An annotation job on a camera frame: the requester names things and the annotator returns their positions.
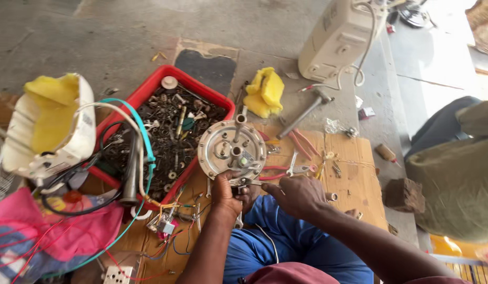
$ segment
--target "knee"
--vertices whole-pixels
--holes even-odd
[[[456,102],[457,104],[459,104],[462,107],[466,108],[466,107],[469,107],[469,106],[472,106],[472,105],[479,104],[482,101],[480,99],[478,99],[478,98],[472,97],[471,95],[467,95],[467,96],[465,96],[463,98],[459,98],[459,99],[455,100],[454,102]]]

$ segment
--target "person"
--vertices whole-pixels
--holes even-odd
[[[233,196],[225,171],[215,178],[212,208],[177,284],[468,283],[430,255],[327,203],[315,178],[282,178],[269,193],[249,186]],[[248,225],[233,229],[243,210]]]
[[[488,242],[488,100],[454,100],[411,140],[407,177],[423,185],[427,232],[465,242]]]

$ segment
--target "cardboard sheet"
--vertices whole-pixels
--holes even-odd
[[[273,126],[255,125],[255,127],[266,133],[271,139],[279,132],[279,128]],[[372,158],[372,149],[370,142],[367,139],[348,138],[343,134],[325,134],[316,131],[301,131],[321,153],[322,151],[338,153],[335,158],[339,168],[342,171],[342,177],[337,178],[335,171],[332,168],[332,162],[327,162],[323,175],[323,185],[327,192],[334,192],[338,194],[338,201],[332,204],[339,210],[346,211],[350,209],[358,209],[363,212],[362,221],[378,226],[379,228],[387,230],[387,222],[384,216],[384,207],[381,199],[381,188],[375,173],[374,161]],[[293,153],[293,143],[289,138],[284,138],[280,141],[279,146],[281,152],[279,154],[272,154],[267,157],[266,165],[282,165],[288,166],[291,161]],[[304,156],[298,154],[296,165],[318,165],[321,162],[321,157],[314,157],[312,161],[308,161]],[[274,172],[263,172],[262,175],[273,175]],[[204,175],[200,167],[190,178],[183,195],[179,199],[180,202],[186,204],[193,204],[192,196],[197,196],[203,192],[204,196],[199,198],[201,210],[210,203],[210,199],[205,198],[205,191],[207,190],[207,177]],[[206,209],[201,222],[207,216],[210,206]],[[190,208],[181,208],[180,212],[191,214]],[[155,216],[152,216],[144,221],[136,221],[129,232],[115,244],[112,250],[127,250],[127,251],[143,251],[148,255],[154,255],[162,244],[158,237],[146,228],[147,222]],[[187,228],[191,223],[182,223],[174,230],[174,233],[184,230],[175,239],[176,250],[180,253],[186,252],[186,245],[190,234],[190,243],[187,251],[191,252],[197,236],[199,235],[197,224],[189,230]],[[143,257],[139,277],[149,277],[155,274],[167,272],[169,269],[175,271],[175,274],[165,274],[155,277],[151,280],[142,281],[141,283],[174,283],[178,275],[183,271],[189,255],[178,255],[172,248],[172,242],[163,258],[159,260],[151,260]]]

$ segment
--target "electrical socket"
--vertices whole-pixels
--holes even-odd
[[[121,270],[125,272],[125,275],[130,276],[134,268],[132,266],[122,266]],[[130,284],[130,279],[125,275],[117,266],[109,266],[106,276],[104,276],[104,284]]]

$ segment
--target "leg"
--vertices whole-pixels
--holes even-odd
[[[267,233],[285,236],[291,248],[303,253],[310,250],[311,245],[323,235],[327,235],[304,220],[286,214],[271,195],[256,198],[253,208],[245,216],[245,222],[259,225]]]
[[[477,104],[481,100],[474,97],[463,97],[454,100],[436,112],[419,131],[412,137],[411,150],[406,154],[405,160],[414,153],[424,149],[450,142],[453,140],[467,139],[468,135],[461,131],[461,126],[456,120],[455,113],[465,107]]]
[[[332,236],[323,236],[307,253],[302,263],[322,270],[340,284],[372,284],[374,273],[367,265]]]
[[[271,232],[267,235],[274,241],[281,262],[301,260],[287,237]],[[223,283],[236,283],[239,277],[275,263],[272,242],[259,229],[234,229],[228,244]]]

